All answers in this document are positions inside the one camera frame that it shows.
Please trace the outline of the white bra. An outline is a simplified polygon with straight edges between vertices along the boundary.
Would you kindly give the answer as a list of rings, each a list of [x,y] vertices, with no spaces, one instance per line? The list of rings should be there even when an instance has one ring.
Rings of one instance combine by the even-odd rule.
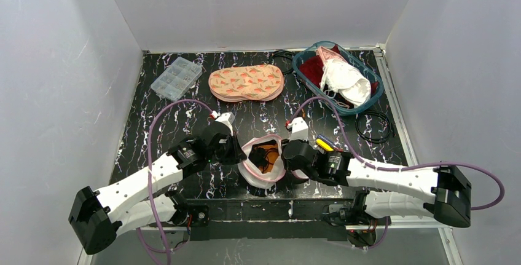
[[[325,86],[329,91],[339,93],[354,107],[363,105],[371,97],[370,81],[345,60],[336,58],[326,60],[319,83],[321,90]]]

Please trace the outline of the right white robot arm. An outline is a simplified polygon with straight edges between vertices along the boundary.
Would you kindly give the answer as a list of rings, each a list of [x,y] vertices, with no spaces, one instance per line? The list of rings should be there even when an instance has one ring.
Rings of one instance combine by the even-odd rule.
[[[323,151],[308,141],[308,125],[297,117],[286,125],[290,137],[281,158],[286,170],[327,186],[365,188],[347,217],[430,217],[451,227],[471,225],[472,184],[455,165],[408,170],[405,166],[358,160],[347,151]]]

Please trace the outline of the floral mesh laundry bag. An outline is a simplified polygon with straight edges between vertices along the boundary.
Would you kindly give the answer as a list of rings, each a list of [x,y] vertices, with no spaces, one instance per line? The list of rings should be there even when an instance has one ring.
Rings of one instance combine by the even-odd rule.
[[[275,65],[234,66],[212,72],[208,85],[221,101],[270,101],[282,93],[284,75]]]

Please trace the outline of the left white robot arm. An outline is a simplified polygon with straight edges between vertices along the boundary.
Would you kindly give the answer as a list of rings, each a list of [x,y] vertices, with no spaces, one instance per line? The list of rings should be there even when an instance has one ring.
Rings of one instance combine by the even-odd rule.
[[[209,164],[236,165],[246,159],[232,128],[231,112],[219,115],[198,135],[187,137],[155,160],[151,167],[109,186],[76,193],[68,221],[84,251],[94,255],[130,231],[162,222],[184,221],[195,213],[177,192],[149,200],[149,195],[178,183]]]

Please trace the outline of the white round mesh laundry bag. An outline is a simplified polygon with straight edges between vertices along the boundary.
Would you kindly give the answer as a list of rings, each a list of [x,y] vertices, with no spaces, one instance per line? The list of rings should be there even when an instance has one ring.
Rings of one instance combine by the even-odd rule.
[[[271,172],[262,174],[257,167],[253,165],[253,163],[248,159],[248,155],[251,151],[251,148],[254,144],[259,144],[263,142],[267,142],[270,140],[275,140],[279,147],[280,156],[276,160],[274,164],[274,168]],[[281,158],[282,153],[282,141],[283,139],[278,135],[266,135],[260,138],[252,138],[248,141],[244,146],[242,146],[242,150],[246,155],[246,160],[238,164],[238,170],[243,176],[243,178],[247,181],[247,183],[255,188],[259,189],[270,189],[277,182],[281,181],[286,174],[290,174],[284,167],[283,160]],[[293,176],[293,178],[298,182],[306,182],[307,180],[298,180]]]

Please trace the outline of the orange black bra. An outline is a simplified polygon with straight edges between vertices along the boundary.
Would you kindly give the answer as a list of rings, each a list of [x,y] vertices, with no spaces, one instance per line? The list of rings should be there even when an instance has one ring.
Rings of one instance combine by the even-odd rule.
[[[279,156],[280,152],[277,142],[270,140],[254,144],[248,155],[248,159],[262,174],[266,174],[273,170],[274,164]]]

